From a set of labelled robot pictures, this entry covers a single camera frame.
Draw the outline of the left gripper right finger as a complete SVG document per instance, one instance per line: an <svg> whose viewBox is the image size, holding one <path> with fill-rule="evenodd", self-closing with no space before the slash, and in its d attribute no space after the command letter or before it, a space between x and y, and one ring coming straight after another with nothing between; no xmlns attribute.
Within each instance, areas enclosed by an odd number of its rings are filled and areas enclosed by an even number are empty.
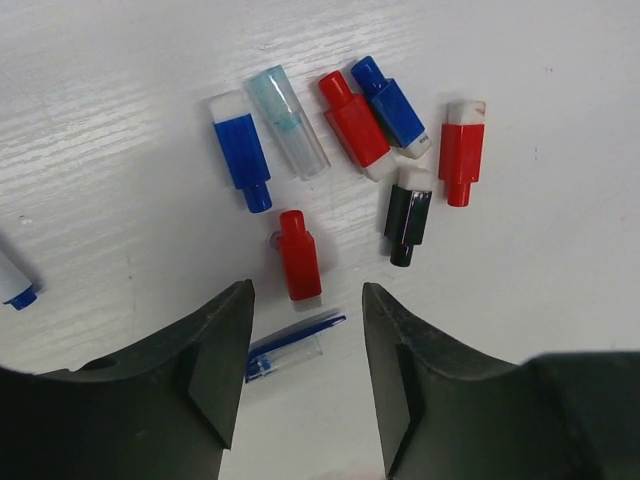
<svg viewBox="0 0 640 480"><path fill-rule="evenodd" d="M362 291L369 371L389 479L635 479L639 356L484 354Z"/></svg>

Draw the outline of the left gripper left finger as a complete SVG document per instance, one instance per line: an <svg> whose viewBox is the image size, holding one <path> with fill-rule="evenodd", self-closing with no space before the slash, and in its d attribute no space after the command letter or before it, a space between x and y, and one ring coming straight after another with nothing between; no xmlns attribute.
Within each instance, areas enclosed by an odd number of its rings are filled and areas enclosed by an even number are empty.
<svg viewBox="0 0 640 480"><path fill-rule="evenodd" d="M251 281L76 371L1 372L5 479L215 479L252 335Z"/></svg>

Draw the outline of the blue clip pen cap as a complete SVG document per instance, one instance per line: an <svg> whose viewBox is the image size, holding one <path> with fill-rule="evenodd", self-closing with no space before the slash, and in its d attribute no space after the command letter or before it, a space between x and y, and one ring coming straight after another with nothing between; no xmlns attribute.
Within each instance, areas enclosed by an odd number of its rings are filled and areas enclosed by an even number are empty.
<svg viewBox="0 0 640 480"><path fill-rule="evenodd" d="M298 321L256 342L249 348L246 384L293 367L323 354L319 335L347 320L338 310L329 310Z"/></svg>

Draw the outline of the red marker cap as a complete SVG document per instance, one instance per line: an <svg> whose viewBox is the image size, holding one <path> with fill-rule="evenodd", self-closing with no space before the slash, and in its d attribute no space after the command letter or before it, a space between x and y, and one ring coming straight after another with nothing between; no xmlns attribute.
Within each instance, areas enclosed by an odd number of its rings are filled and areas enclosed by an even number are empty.
<svg viewBox="0 0 640 480"><path fill-rule="evenodd" d="M471 188L479 181L486 124L486 103L463 100L447 105L441 127L438 179L447 203L469 205Z"/></svg>
<svg viewBox="0 0 640 480"><path fill-rule="evenodd" d="M316 242L301 210L279 214L279 229L269 238L278 252L287 293L296 312L310 311L321 304L322 282Z"/></svg>
<svg viewBox="0 0 640 480"><path fill-rule="evenodd" d="M325 119L350 160L374 182L392 173L397 164L391 146L364 96L351 90L340 71L322 77L318 88Z"/></svg>

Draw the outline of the blue marker cap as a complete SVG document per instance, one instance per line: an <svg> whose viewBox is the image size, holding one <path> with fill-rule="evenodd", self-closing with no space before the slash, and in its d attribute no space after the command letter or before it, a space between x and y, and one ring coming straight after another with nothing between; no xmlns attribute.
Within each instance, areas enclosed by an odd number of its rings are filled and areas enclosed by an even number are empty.
<svg viewBox="0 0 640 480"><path fill-rule="evenodd" d="M397 81L387 78L371 56L357 61L351 67L351 75L391 146L405 157L421 158L432 142Z"/></svg>
<svg viewBox="0 0 640 480"><path fill-rule="evenodd" d="M234 187L240 191L251 213L272 207L267 187L271 179L253 116L240 91L230 91L209 100L212 125Z"/></svg>

